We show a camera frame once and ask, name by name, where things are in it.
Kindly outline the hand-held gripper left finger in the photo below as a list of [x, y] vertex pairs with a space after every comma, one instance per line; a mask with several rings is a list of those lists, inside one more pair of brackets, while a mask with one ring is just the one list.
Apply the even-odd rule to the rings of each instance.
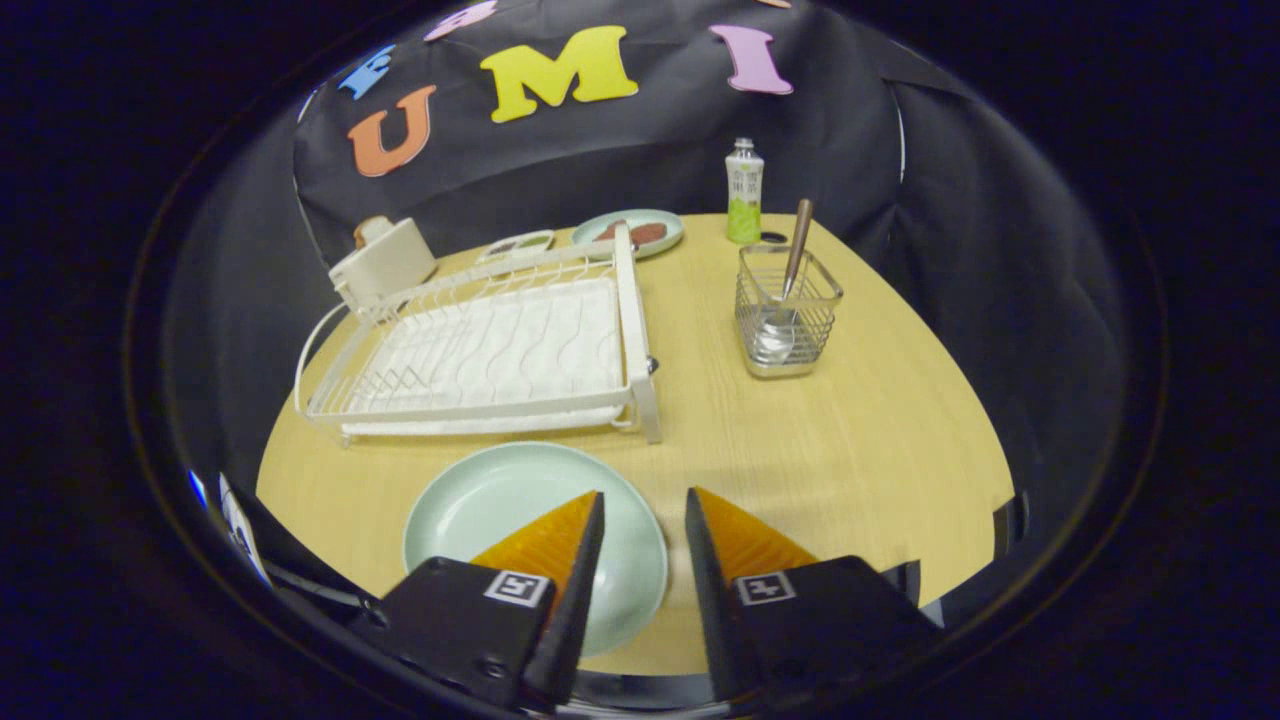
[[589, 491], [515, 534], [550, 573], [440, 556], [375, 603], [375, 646], [428, 679], [493, 708], [570, 698], [605, 532], [605, 498]]

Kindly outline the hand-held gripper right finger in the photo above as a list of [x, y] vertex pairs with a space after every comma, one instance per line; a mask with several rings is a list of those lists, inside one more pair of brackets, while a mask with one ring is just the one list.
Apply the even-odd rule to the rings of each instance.
[[918, 602], [863, 559], [814, 559], [708, 489], [687, 492], [685, 532], [719, 701], [832, 706], [940, 638]]

